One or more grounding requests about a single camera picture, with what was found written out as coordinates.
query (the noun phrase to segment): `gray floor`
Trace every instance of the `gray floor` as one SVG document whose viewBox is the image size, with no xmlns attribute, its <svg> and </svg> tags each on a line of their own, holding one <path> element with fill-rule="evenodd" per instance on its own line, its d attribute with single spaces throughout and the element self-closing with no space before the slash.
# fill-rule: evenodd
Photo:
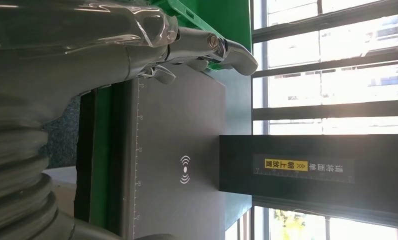
<svg viewBox="0 0 398 240">
<path fill-rule="evenodd" d="M 40 153 L 50 158 L 49 169 L 76 165 L 79 133 L 80 97 L 74 97 L 63 115 L 43 126 L 49 134 Z"/>
</svg>

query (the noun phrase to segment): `metal bolt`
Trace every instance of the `metal bolt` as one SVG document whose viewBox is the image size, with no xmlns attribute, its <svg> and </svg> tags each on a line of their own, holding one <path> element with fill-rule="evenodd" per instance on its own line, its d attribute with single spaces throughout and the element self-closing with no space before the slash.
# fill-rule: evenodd
<svg viewBox="0 0 398 240">
<path fill-rule="evenodd" d="M 209 35 L 209 37 L 208 37 L 208 44 L 209 44 L 209 46 L 210 46 L 212 49 L 218 47 L 219 40 L 218 40 L 217 35 L 215 35 L 215 34 Z"/>
</svg>

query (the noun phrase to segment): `window bar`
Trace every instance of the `window bar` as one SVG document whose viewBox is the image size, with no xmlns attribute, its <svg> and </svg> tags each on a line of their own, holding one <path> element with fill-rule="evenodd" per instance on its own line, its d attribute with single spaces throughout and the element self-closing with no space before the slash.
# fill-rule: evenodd
<svg viewBox="0 0 398 240">
<path fill-rule="evenodd" d="M 267 27 L 268 24 L 268 2 L 267 0 L 262 0 L 262 23 L 263 26 Z M 269 62 L 268 62 L 268 44 L 262 43 L 262 69 L 268 70 Z M 269 91 L 269 79 L 268 77 L 262 78 L 262 107 L 268 108 L 268 91 Z M 270 122 L 264 121 L 262 126 L 263 134 L 270 134 Z"/>
<path fill-rule="evenodd" d="M 384 54 L 377 55 L 368 55 L 368 56 L 360 56 L 360 57 L 352 57 L 341 60 L 333 60 L 333 61 L 324 61 L 318 63 L 310 63 L 305 65 L 297 65 L 297 66 L 288 66 L 281 68 L 274 68 L 268 70 L 262 70 L 255 72 L 252 77 L 253 78 L 263 78 L 263 77 L 271 77 L 277 75 L 286 75 L 286 74 L 296 74 L 302 72 L 310 72 L 310 71 L 321 71 L 328 69 L 337 69 L 351 66 L 359 66 L 359 65 L 371 65 L 378 63 L 387 63 L 398 61 L 398 51 L 389 52 Z"/>
<path fill-rule="evenodd" d="M 250 208 L 250 240 L 255 240 L 255 205 Z"/>
<path fill-rule="evenodd" d="M 322 8 L 323 6 L 321 3 L 318 5 L 319 14 L 315 17 L 253 30 L 252 43 L 261 43 L 293 35 L 398 15 L 398 0 L 380 0 L 328 13 L 322 13 Z"/>
<path fill-rule="evenodd" d="M 263 223 L 264 223 L 263 240 L 270 240 L 270 212 L 267 207 L 263 208 Z"/>
<path fill-rule="evenodd" d="M 253 121 L 398 116 L 398 100 L 252 109 Z"/>
<path fill-rule="evenodd" d="M 240 229 L 243 226 L 241 224 L 240 218 L 236 221 L 237 222 L 237 240 L 243 240 L 242 231 Z"/>
<path fill-rule="evenodd" d="M 323 14 L 323 0 L 317 0 L 317 13 L 318 16 Z"/>
<path fill-rule="evenodd" d="M 325 240 L 330 240 L 330 217 L 325 216 Z"/>
</svg>

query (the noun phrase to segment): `window frame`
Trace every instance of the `window frame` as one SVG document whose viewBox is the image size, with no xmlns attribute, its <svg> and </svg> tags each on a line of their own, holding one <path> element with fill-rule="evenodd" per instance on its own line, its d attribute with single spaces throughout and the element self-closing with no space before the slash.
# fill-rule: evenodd
<svg viewBox="0 0 398 240">
<path fill-rule="evenodd" d="M 262 7 L 261 20 L 264 25 L 263 28 L 252 30 L 252 42 L 254 44 L 398 15 L 398 0 L 379 0 L 328 13 L 323 13 L 323 0 L 318 0 L 318 16 L 291 23 L 266 26 L 267 0 L 260 1 Z M 268 97 L 269 77 L 351 66 L 380 67 L 380 65 L 389 65 L 397 62 L 398 51 L 272 69 L 268 68 L 268 54 L 268 44 L 264 43 L 262 44 L 262 70 L 255 72 L 251 76 L 251 81 L 258 78 L 262 79 L 263 96 L 262 108 L 252 108 L 252 125 L 253 121 L 263 121 L 263 134 L 265 135 L 270 134 L 270 120 L 398 116 L 398 100 L 270 108 Z"/>
</svg>

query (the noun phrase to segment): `black panel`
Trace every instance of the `black panel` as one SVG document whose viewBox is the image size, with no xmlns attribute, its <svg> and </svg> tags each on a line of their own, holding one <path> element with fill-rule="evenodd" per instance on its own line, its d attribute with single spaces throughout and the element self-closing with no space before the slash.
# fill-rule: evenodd
<svg viewBox="0 0 398 240">
<path fill-rule="evenodd" d="M 254 154 L 354 159 L 354 183 L 253 174 Z M 398 214 L 398 135 L 221 136 L 220 190 Z"/>
</svg>

